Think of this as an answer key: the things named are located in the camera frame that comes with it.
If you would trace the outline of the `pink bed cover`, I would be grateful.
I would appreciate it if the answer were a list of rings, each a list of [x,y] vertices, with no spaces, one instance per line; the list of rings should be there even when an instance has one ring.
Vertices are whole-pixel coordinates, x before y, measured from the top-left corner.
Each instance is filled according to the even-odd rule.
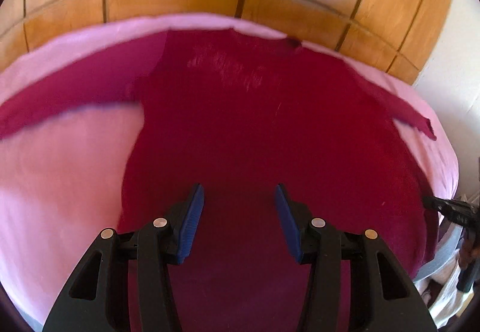
[[[441,198],[456,193],[459,168],[454,149],[433,109],[412,87],[321,46],[220,15],[140,18],[57,38],[21,56],[1,74],[1,107],[30,85],[108,47],[159,32],[225,29],[256,38],[289,39],[336,57],[408,102],[429,119],[435,134],[431,141],[406,124],[397,124],[430,193]],[[1,135],[1,283],[13,302],[35,320],[47,319],[96,235],[108,226],[120,232],[126,164],[143,124],[143,108],[137,102],[94,103]]]

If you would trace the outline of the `grey mattress edge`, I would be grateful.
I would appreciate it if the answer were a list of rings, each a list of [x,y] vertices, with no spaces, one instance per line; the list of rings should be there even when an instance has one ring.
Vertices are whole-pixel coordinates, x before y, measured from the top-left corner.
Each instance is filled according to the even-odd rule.
[[[433,260],[424,264],[418,270],[417,275],[412,279],[414,283],[430,277],[439,271],[439,269],[442,269],[446,263],[448,263],[452,255],[455,253],[462,231],[463,229],[458,225],[453,225],[448,229],[436,247]]]

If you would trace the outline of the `dark red long-sleeve sweater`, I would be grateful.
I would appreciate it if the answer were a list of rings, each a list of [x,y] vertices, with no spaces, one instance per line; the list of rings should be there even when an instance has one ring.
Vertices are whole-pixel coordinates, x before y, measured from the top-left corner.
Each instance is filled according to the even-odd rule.
[[[159,32],[20,91],[1,106],[1,135],[109,102],[144,112],[120,232],[204,188],[192,252],[171,272],[186,331],[295,329],[308,270],[288,254],[278,184],[338,230],[376,230],[410,276],[434,255],[431,186],[397,129],[432,141],[431,122],[341,59],[232,29]]]

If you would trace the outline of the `pile of light clothes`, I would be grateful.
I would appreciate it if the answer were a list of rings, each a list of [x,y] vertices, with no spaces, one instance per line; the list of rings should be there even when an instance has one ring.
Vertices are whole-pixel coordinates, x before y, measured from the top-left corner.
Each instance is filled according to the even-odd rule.
[[[441,239],[453,225],[457,224],[448,223],[446,219],[442,221],[439,232]],[[439,271],[430,277],[414,283],[438,329],[445,327],[452,317],[459,316],[461,311],[465,310],[473,298],[472,289],[464,293],[456,288],[461,273],[461,268],[458,263],[458,246],[459,243],[457,244],[455,253],[442,269],[439,269]]]

